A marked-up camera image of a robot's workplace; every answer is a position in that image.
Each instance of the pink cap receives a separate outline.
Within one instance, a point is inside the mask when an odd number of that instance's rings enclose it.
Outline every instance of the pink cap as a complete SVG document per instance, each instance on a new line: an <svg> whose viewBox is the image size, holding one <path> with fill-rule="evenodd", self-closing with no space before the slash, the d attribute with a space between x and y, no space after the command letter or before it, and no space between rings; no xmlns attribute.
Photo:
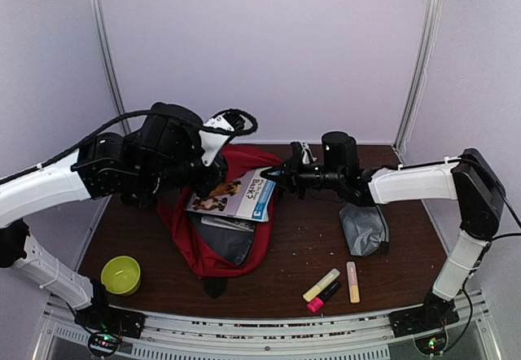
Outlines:
<svg viewBox="0 0 521 360"><path fill-rule="evenodd" d="M312 301L308 303L308 310L312 313L316 313L321 309L321 307L324 305L324 302L315 297Z"/></svg>

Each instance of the dark brown tabletop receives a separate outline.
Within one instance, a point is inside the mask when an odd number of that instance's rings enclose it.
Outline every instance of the dark brown tabletop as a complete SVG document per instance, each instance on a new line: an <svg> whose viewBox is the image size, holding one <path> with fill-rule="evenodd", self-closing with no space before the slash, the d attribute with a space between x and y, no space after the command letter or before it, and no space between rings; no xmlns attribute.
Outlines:
<svg viewBox="0 0 521 360"><path fill-rule="evenodd" d="M259 146L285 159L289 146ZM387 146L359 146L361 166L395 164ZM319 147L313 148L317 156ZM224 318L307 317L302 295L332 268L342 288L319 314L342 315L421 303L445 261L444 249L419 201L384 205L390 251L351 257L339 221L343 203L329 191L277 201L268 254L259 268L230 279L225 293L211 299L173 244L154 209L125 207L113 197L94 234L80 273L99 279L113 257L134 257L142 269L140 289L129 297L109 296L114 305L155 312ZM169 203L175 195L169 196ZM345 264L355 261L361 302L351 304Z"/></svg>

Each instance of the yellow highlighter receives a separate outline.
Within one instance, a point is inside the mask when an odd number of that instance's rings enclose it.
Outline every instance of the yellow highlighter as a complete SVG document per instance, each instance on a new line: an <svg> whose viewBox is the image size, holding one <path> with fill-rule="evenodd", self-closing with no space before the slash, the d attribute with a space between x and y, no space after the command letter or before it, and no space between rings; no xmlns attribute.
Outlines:
<svg viewBox="0 0 521 360"><path fill-rule="evenodd" d="M315 297L318 296L320 292L322 292L329 284L333 283L333 281L339 276L339 270L332 269L331 272L322 277L322 279L313 285L311 289L307 291L302 297L305 301L312 301Z"/></svg>
<svg viewBox="0 0 521 360"><path fill-rule="evenodd" d="M349 300L351 303L360 302L360 293L358 292L357 267L354 262L348 262L348 284L349 284Z"/></svg>

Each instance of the bowl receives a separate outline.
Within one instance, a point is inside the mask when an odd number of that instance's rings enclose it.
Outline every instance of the bowl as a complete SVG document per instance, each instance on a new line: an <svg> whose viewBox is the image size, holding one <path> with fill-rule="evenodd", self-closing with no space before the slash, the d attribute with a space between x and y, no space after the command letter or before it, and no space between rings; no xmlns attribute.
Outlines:
<svg viewBox="0 0 521 360"><path fill-rule="evenodd" d="M141 284L141 269L132 257L119 256L112 258L101 272L101 282L115 295L132 295Z"/></svg>

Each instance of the highlighter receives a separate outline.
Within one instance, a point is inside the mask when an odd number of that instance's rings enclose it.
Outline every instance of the highlighter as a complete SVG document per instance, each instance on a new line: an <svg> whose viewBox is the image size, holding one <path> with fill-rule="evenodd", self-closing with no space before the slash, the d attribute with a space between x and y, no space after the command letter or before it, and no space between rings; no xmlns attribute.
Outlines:
<svg viewBox="0 0 521 360"><path fill-rule="evenodd" d="M312 313L319 311L324 303L326 303L333 297L334 294L336 294L340 287L342 287L342 284L340 284L338 281L334 281L333 283L329 284L324 291L320 292L317 297L308 303L308 310Z"/></svg>
<svg viewBox="0 0 521 360"><path fill-rule="evenodd" d="M340 272L338 269L332 269L331 272L326 274L321 280L313 285L309 291L307 291L302 297L305 301L311 301L315 297L318 296L320 292L322 292L329 284L333 283L333 281L340 276Z"/></svg>
<svg viewBox="0 0 521 360"><path fill-rule="evenodd" d="M359 303L357 267L354 262L348 262L346 267L348 268L349 300L351 303Z"/></svg>

